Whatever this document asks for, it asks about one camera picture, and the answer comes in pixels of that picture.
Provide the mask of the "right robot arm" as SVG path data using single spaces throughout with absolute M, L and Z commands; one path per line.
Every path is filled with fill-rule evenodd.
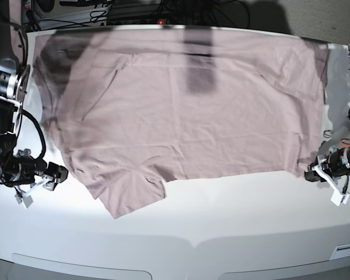
M 17 203 L 28 208 L 35 191 L 54 191 L 67 179 L 68 171 L 44 160 L 47 149 L 40 124 L 23 108 L 30 74 L 26 33 L 17 23 L 0 21 L 0 39 L 0 185 L 14 189 Z M 37 157 L 30 149 L 15 150 L 24 118 L 38 132 L 41 152 Z

